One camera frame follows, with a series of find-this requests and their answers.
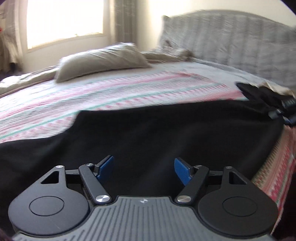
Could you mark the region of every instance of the curtain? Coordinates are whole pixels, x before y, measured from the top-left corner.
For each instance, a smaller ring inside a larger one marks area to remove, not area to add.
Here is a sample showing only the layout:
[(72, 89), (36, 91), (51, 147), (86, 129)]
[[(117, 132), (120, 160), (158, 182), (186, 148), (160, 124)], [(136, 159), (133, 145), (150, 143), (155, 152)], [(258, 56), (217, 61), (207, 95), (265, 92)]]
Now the curtain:
[(137, 44), (137, 0), (110, 0), (111, 42)]
[(19, 0), (6, 0), (3, 4), (5, 6), (1, 21), (3, 31), (0, 32), (0, 71), (8, 73), (22, 68), (18, 27)]

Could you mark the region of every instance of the bed sheet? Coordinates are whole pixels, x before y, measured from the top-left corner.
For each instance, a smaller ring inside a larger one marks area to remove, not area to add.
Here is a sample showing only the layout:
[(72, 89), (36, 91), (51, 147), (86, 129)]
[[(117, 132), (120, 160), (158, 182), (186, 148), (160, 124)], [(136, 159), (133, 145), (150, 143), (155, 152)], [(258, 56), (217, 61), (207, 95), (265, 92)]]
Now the bed sheet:
[[(0, 99), (0, 143), (61, 133), (72, 125), (80, 110), (244, 100), (235, 82), (263, 81), (234, 68), (193, 62), (108, 71), (58, 84), (50, 80)], [(285, 127), (269, 158), (252, 179), (278, 205), (279, 220), (295, 168), (295, 137), (295, 129)]]

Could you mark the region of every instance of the window sill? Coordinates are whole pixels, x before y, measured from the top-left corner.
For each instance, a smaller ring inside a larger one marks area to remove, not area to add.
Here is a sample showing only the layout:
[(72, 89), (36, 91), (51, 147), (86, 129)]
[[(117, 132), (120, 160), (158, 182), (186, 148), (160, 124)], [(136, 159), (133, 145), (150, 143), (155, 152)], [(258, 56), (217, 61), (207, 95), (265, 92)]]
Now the window sill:
[(106, 34), (88, 34), (88, 35), (76, 36), (76, 37), (72, 37), (72, 38), (68, 38), (68, 39), (59, 39), (59, 40), (56, 40), (56, 41), (53, 41), (53, 42), (49, 42), (49, 43), (45, 43), (45, 44), (42, 44), (42, 45), (39, 45), (39, 46), (35, 46), (35, 47), (31, 48), (31, 49), (27, 48), (27, 53), (34, 52), (36, 50), (39, 50), (39, 49), (42, 49), (42, 48), (45, 48), (45, 47), (48, 47), (48, 46), (52, 46), (52, 45), (56, 45), (56, 44), (64, 43), (64, 42), (68, 42), (68, 41), (79, 40), (79, 39), (88, 39), (88, 38), (96, 38), (96, 37), (106, 37), (106, 36), (107, 36)]

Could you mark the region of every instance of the wall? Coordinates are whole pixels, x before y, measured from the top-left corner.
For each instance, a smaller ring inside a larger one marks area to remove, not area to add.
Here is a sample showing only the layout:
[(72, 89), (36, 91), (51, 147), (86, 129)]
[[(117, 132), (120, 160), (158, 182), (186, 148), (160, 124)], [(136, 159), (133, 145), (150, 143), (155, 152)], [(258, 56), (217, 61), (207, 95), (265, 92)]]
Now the wall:
[(156, 47), (162, 15), (173, 16), (202, 9), (230, 9), (261, 15), (296, 26), (296, 15), (280, 0), (138, 0), (138, 48)]
[[(27, 49), (26, 32), (27, 0), (20, 0), (19, 28), (23, 51), (23, 72), (29, 73), (48, 66), (56, 65), (58, 61), (73, 53), (90, 49), (106, 47), (110, 44), (109, 21), (104, 23), (105, 36), (82, 36), (67, 41), (60, 41), (39, 49)], [(109, 6), (105, 4), (104, 15), (109, 19)]]

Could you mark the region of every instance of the upholstered headboard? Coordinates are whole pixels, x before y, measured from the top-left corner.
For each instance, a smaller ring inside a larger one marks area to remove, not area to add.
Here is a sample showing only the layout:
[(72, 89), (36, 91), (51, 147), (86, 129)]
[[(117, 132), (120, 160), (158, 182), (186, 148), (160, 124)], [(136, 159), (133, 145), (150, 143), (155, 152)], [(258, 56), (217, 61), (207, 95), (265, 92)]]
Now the upholstered headboard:
[(211, 10), (164, 16), (160, 47), (232, 66), (278, 84), (296, 86), (296, 30), (250, 13)]

